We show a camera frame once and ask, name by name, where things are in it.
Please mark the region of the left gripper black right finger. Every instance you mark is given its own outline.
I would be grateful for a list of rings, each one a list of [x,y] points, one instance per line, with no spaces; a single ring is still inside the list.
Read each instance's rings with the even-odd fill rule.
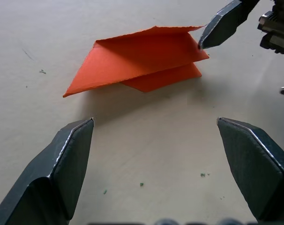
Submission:
[[[261,128],[217,119],[226,158],[258,222],[284,223],[284,150]]]

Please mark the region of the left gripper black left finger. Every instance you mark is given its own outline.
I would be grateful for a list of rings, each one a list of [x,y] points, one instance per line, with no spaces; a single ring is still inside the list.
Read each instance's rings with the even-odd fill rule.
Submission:
[[[0,225],[67,225],[85,178],[94,121],[61,128],[0,204]]]

